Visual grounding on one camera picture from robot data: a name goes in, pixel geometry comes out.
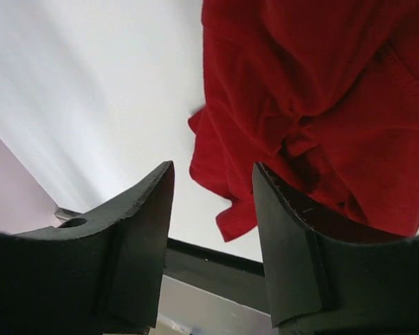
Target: red fabric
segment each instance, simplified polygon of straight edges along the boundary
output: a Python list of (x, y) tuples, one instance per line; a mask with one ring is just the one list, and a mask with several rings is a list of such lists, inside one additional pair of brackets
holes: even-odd
[(256, 225), (256, 161), (353, 220), (416, 233), (419, 1), (205, 0), (203, 26), (190, 173), (233, 201), (226, 241)]

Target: gray surface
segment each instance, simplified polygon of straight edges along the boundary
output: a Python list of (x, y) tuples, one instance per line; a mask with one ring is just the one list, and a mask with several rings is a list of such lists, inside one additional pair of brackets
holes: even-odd
[(149, 335), (183, 335), (183, 332), (178, 332), (168, 326), (158, 324), (156, 329), (152, 329)]
[(158, 322), (185, 335), (278, 334), (269, 315), (167, 276), (163, 276)]

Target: hole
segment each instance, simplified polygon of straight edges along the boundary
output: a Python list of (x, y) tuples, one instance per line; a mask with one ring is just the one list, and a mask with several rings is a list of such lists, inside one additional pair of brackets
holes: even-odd
[(84, 225), (85, 223), (87, 223), (87, 220), (85, 218), (72, 218), (71, 220), (68, 220), (64, 224), (59, 226), (59, 228), (79, 227), (80, 225)]

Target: red shirt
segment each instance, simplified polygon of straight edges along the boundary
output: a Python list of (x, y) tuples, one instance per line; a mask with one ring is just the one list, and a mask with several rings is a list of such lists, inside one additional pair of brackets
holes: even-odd
[(355, 221), (416, 233), (419, 1), (205, 0), (203, 26), (190, 173), (233, 201), (226, 241), (256, 225), (256, 161)]

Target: black clamp jaw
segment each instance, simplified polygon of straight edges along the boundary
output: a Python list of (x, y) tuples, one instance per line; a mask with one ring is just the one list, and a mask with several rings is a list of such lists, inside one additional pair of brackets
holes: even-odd
[(165, 162), (59, 228), (0, 233), (0, 334), (147, 334), (173, 193), (174, 167)]
[(280, 334), (419, 334), (419, 237), (350, 221), (260, 163), (253, 189)]

